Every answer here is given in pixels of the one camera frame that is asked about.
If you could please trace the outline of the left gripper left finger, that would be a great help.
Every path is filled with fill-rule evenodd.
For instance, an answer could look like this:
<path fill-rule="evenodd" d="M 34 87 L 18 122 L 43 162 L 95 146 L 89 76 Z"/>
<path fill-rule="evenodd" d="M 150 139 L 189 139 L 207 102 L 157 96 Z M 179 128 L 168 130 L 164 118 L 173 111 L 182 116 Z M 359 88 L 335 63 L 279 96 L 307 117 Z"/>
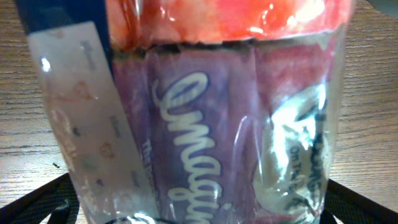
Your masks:
<path fill-rule="evenodd" d="M 63 174 L 1 208 L 1 223 L 75 224 L 80 203 L 68 174 Z"/>

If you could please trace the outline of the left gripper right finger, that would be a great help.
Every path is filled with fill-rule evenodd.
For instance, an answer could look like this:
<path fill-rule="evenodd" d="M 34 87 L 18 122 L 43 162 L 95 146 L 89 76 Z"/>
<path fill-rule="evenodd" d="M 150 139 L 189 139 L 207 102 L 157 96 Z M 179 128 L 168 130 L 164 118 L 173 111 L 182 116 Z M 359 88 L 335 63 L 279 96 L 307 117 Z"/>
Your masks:
<path fill-rule="evenodd" d="M 337 224 L 335 217 L 345 224 L 397 224 L 397 212 L 330 179 L 320 224 Z"/>

